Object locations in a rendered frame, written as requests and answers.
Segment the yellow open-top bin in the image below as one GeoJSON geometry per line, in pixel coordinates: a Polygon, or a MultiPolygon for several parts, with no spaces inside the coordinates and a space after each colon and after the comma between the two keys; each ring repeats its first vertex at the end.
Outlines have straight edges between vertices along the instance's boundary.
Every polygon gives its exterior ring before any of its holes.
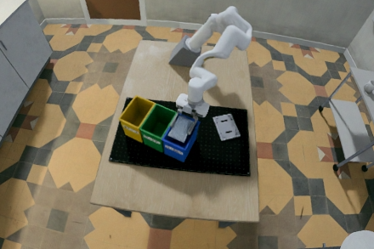
{"type": "Polygon", "coordinates": [[[144,142],[142,133],[139,128],[145,121],[146,117],[150,114],[155,104],[156,103],[149,101],[148,99],[144,99],[138,95],[135,95],[125,111],[123,111],[123,113],[118,118],[127,136],[136,139],[141,143],[144,142]]]}

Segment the blue bin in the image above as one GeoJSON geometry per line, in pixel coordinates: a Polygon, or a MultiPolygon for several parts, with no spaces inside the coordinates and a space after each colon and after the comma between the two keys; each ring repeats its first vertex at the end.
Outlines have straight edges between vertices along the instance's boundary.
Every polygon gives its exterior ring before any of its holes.
{"type": "MultiPolygon", "coordinates": [[[[179,113],[178,117],[179,117],[179,115],[184,116],[186,118],[189,118],[192,121],[195,121],[195,119],[190,118],[188,116],[185,116],[183,114],[179,113]]],[[[177,121],[178,117],[176,118],[176,121],[177,121]]],[[[166,155],[168,155],[168,156],[171,156],[171,157],[173,157],[173,158],[175,158],[177,160],[180,160],[180,161],[184,162],[185,159],[186,159],[186,157],[187,157],[187,155],[190,152],[190,149],[191,149],[193,143],[196,140],[196,135],[197,135],[197,130],[198,130],[199,124],[200,124],[200,122],[197,121],[196,124],[195,124],[195,126],[194,126],[194,128],[193,128],[193,130],[192,130],[192,132],[191,132],[191,134],[187,136],[187,138],[184,141],[184,143],[178,141],[177,139],[173,139],[173,138],[171,138],[171,137],[168,136],[169,132],[172,129],[171,127],[169,127],[168,130],[166,131],[165,135],[162,138],[162,141],[165,141],[165,142],[163,142],[163,144],[164,144],[164,153],[166,155]]]]}

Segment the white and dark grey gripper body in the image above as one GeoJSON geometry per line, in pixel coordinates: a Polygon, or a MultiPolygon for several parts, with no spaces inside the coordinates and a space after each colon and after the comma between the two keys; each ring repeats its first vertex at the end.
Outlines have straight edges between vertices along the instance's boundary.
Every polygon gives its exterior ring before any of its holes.
{"type": "MultiPolygon", "coordinates": [[[[176,106],[180,109],[183,109],[184,105],[187,105],[188,104],[188,100],[187,100],[187,94],[180,94],[179,97],[177,98],[176,100],[176,106]]],[[[200,116],[200,117],[205,117],[208,110],[209,110],[209,104],[206,103],[206,102],[201,102],[199,105],[197,105],[195,107],[196,110],[196,115],[197,116],[200,116]]]]}

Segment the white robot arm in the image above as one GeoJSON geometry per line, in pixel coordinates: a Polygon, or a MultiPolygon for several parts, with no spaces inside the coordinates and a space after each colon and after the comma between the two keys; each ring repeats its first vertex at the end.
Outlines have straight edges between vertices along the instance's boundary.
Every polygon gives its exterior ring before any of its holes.
{"type": "Polygon", "coordinates": [[[218,81],[214,74],[201,65],[208,59],[228,59],[234,47],[244,51],[252,40],[251,25],[238,15],[236,7],[231,6],[220,14],[211,14],[196,34],[186,40],[187,48],[194,53],[199,53],[201,51],[199,48],[213,35],[213,30],[222,36],[214,49],[199,56],[190,69],[192,79],[188,85],[188,104],[184,105],[182,110],[189,114],[196,112],[195,107],[205,102],[202,97],[203,92],[214,87],[218,81]]]}

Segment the green bin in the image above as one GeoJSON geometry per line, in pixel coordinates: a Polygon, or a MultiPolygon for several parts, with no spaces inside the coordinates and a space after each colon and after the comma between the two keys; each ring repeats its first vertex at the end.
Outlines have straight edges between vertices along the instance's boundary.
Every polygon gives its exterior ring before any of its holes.
{"type": "Polygon", "coordinates": [[[142,133],[144,144],[163,153],[164,147],[162,138],[176,114],[177,112],[174,110],[155,104],[150,114],[139,128],[142,133]]]}

